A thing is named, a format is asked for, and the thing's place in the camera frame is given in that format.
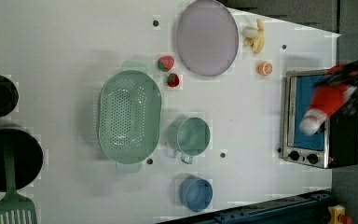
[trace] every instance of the small orange object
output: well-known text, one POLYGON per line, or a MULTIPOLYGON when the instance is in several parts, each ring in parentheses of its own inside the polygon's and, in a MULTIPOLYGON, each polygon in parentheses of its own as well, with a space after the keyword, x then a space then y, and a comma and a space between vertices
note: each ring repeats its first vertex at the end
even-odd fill
POLYGON ((258 65, 257 72, 260 75, 263 75, 263 76, 271 74, 271 72, 272 72, 272 64, 270 64, 270 63, 261 63, 260 65, 258 65))
POLYGON ((353 224, 353 218, 352 217, 347 217, 345 215, 339 216, 338 221, 343 223, 343 224, 353 224))

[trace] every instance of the toy strawberry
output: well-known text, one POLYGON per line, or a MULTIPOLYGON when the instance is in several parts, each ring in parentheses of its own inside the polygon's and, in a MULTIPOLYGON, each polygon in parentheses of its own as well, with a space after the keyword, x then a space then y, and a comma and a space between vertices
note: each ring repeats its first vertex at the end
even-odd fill
POLYGON ((171 73, 167 78, 167 84, 169 87, 176 87, 179 85, 179 76, 175 73, 171 73))
POLYGON ((163 72, 168 72, 173 68, 175 60, 172 56, 164 56, 158 59, 157 61, 157 67, 159 70, 163 72))

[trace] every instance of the dark floor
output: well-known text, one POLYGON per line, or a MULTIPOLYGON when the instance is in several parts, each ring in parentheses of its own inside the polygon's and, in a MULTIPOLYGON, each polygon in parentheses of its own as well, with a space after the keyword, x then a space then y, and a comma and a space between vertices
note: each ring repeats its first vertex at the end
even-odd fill
MULTIPOLYGON (((358 1, 355 0, 220 0, 227 7, 342 34, 338 58, 358 59, 358 1)), ((333 194, 358 223, 358 165, 333 170, 333 194)))
POLYGON ((226 7, 337 33, 338 0, 218 0, 226 7))

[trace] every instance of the yellow object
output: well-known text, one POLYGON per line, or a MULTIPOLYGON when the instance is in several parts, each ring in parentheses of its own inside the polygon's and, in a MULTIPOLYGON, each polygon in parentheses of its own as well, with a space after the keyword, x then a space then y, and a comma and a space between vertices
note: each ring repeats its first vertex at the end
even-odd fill
POLYGON ((243 30, 245 46, 251 46, 252 52, 255 54, 260 53, 264 48, 264 23, 261 20, 257 20, 257 28, 258 30, 247 27, 243 30))
POLYGON ((331 214, 331 220, 328 224, 343 224, 342 222, 338 221, 338 217, 341 215, 345 215, 345 208, 341 205, 337 205, 334 207, 328 207, 328 210, 331 214))

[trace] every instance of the toaster oven knob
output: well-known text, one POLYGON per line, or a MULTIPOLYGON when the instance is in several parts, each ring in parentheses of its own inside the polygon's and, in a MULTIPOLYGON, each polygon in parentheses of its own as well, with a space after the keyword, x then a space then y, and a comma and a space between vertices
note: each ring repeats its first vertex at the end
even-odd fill
POLYGON ((318 163, 318 156, 315 154, 310 154, 307 157, 307 160, 310 162, 310 164, 316 164, 316 163, 318 163))
POLYGON ((292 159, 293 161, 297 161, 298 158, 300 158, 300 154, 298 154, 297 151, 292 151, 292 152, 290 152, 289 157, 290 157, 290 159, 292 159))

